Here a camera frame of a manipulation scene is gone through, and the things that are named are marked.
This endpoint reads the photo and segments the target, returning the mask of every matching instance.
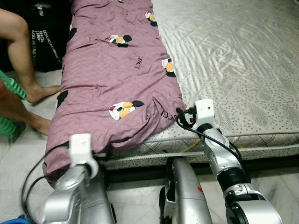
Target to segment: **black cable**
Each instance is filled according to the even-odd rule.
[[[37,179],[31,184],[31,186],[30,186],[30,188],[29,188],[29,190],[28,190],[28,192],[27,192],[27,196],[26,196],[26,200],[25,200],[25,206],[26,206],[26,210],[27,210],[27,211],[29,211],[29,208],[28,208],[28,200],[29,200],[30,193],[31,193],[33,187],[37,184],[37,182],[39,182],[39,181],[42,180],[43,178],[46,178],[46,177],[45,177],[45,176],[41,176],[41,177],[37,178]],[[31,215],[30,215],[29,212],[28,212],[26,215],[28,216],[29,221],[35,223],[34,220],[32,219],[32,217],[31,217]]]
[[[23,209],[23,211],[24,211],[24,213],[25,213],[25,215],[27,215],[28,214],[28,219],[29,219],[29,221],[31,222],[31,223],[33,223],[33,224],[36,224],[36,222],[31,218],[31,215],[30,215],[30,213],[29,213],[29,211],[28,211],[28,209],[27,209],[27,205],[26,205],[26,199],[27,199],[27,197],[25,198],[25,188],[26,188],[26,185],[27,185],[27,182],[28,182],[28,179],[29,179],[29,176],[32,174],[32,172],[37,168],[37,166],[51,153],[51,152],[53,152],[53,150],[55,150],[55,149],[57,149],[57,148],[59,148],[59,147],[62,147],[62,146],[67,146],[68,147],[68,145],[69,145],[69,142],[67,141],[67,142],[65,142],[65,143],[63,143],[63,144],[61,144],[61,145],[58,145],[58,146],[56,146],[56,147],[54,147],[54,148],[52,148],[52,149],[50,149],[48,152],[46,152],[46,154],[39,160],[39,162],[37,162],[37,164],[30,170],[30,172],[27,174],[27,176],[26,176],[26,179],[25,179],[25,181],[24,181],[24,183],[23,183],[23,187],[22,187],[22,191],[21,191],[21,206],[22,206],[22,209]]]
[[[237,152],[238,156],[240,157],[240,160],[243,162],[242,155],[241,155],[240,151],[238,150],[238,148],[232,142],[229,142],[229,144],[235,149],[235,151]]]
[[[178,116],[177,116],[177,119],[176,119],[177,124],[178,124],[181,128],[183,128],[183,129],[185,129],[185,130],[188,130],[188,131],[190,131],[190,132],[196,133],[196,134],[199,135],[199,136],[203,136],[203,137],[205,137],[205,138],[207,138],[207,139],[209,139],[209,140],[211,140],[211,141],[217,143],[218,145],[220,145],[220,146],[223,147],[224,149],[228,150],[232,155],[234,155],[235,158],[239,161],[240,165],[243,166],[243,159],[242,159],[241,156],[239,157],[239,153],[240,153],[239,151],[237,151],[238,154],[236,154],[233,150],[231,150],[229,147],[227,147],[226,145],[222,144],[221,142],[217,141],[216,139],[214,139],[214,138],[212,138],[212,137],[210,137],[210,136],[208,136],[208,135],[205,135],[205,134],[203,134],[203,133],[201,133],[201,132],[195,131],[195,130],[189,128],[189,127],[185,127],[185,126],[181,125],[178,119],[179,119],[179,117],[180,117],[182,114],[184,114],[184,113],[189,113],[189,112],[188,112],[188,111],[183,111],[183,112],[179,113]]]

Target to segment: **pink blanket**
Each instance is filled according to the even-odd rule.
[[[94,153],[128,150],[185,108],[150,0],[74,0],[58,107],[47,151],[91,133]],[[43,166],[54,182],[68,168],[67,147]]]

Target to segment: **quilted mattress surface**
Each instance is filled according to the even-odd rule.
[[[245,159],[299,152],[299,11],[292,0],[152,0],[187,106],[211,98],[215,123]],[[206,157],[192,133],[171,125],[110,168]]]

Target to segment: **leg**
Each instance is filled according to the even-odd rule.
[[[23,121],[48,135],[50,120],[28,112],[19,97],[10,91],[0,79],[0,117]]]
[[[8,40],[10,62],[25,88],[29,102],[36,103],[58,92],[58,85],[40,87],[36,82],[31,58],[30,34],[22,17],[0,9],[0,38]]]

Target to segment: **foot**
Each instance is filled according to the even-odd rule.
[[[27,101],[35,104],[40,101],[42,98],[53,95],[59,91],[59,85],[53,85],[49,87],[40,87],[30,88],[26,91]]]
[[[35,128],[37,131],[39,131],[40,133],[42,133],[44,135],[48,135],[50,123],[51,123],[50,120],[48,120],[46,118],[42,118],[36,114],[32,114],[31,122],[29,122],[29,124],[33,128]]]

